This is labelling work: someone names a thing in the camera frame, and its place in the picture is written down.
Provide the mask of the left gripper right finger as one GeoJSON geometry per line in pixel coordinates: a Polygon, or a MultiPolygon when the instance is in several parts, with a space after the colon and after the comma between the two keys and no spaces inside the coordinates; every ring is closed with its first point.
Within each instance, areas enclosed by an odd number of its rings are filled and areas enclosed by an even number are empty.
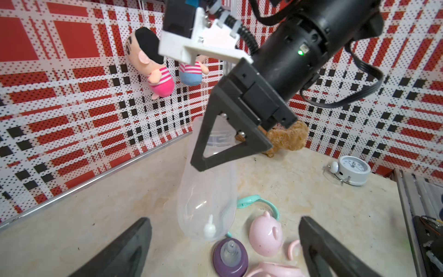
{"type": "Polygon", "coordinates": [[[298,230],[311,277],[331,277],[333,274],[338,277],[379,276],[311,217],[302,217],[298,230]]]}

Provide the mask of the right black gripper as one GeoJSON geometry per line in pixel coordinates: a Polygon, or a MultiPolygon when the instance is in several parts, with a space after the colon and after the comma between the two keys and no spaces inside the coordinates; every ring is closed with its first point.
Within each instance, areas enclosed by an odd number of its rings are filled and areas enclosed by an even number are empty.
{"type": "Polygon", "coordinates": [[[288,129],[298,117],[246,59],[241,59],[211,92],[190,164],[204,172],[272,147],[259,130],[288,129]]]}

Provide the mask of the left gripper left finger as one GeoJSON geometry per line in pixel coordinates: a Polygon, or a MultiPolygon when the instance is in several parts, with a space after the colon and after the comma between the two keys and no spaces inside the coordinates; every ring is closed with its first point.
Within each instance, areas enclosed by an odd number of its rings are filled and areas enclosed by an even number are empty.
{"type": "Polygon", "coordinates": [[[140,277],[151,238],[151,221],[142,217],[71,276],[140,277]]]}

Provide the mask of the clear baby bottle top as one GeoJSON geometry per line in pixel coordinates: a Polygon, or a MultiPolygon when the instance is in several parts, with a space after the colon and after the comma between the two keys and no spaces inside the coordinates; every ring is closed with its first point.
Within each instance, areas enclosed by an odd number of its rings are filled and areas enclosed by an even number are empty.
{"type": "Polygon", "coordinates": [[[228,233],[235,219],[236,165],[228,162],[203,172],[191,165],[202,122],[202,116],[193,120],[185,170],[178,188],[177,217],[187,237],[214,241],[228,233]]]}

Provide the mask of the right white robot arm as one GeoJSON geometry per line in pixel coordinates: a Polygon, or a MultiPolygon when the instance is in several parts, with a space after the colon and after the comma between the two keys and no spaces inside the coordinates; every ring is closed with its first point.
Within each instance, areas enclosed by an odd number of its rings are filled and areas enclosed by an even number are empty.
{"type": "Polygon", "coordinates": [[[297,121],[287,102],[313,85],[340,49],[350,52],[352,42],[380,36],[384,27],[379,1],[293,1],[259,21],[276,30],[213,88],[190,160],[200,172],[271,149],[266,131],[297,121]],[[207,157],[217,118],[245,140],[207,157]]]}

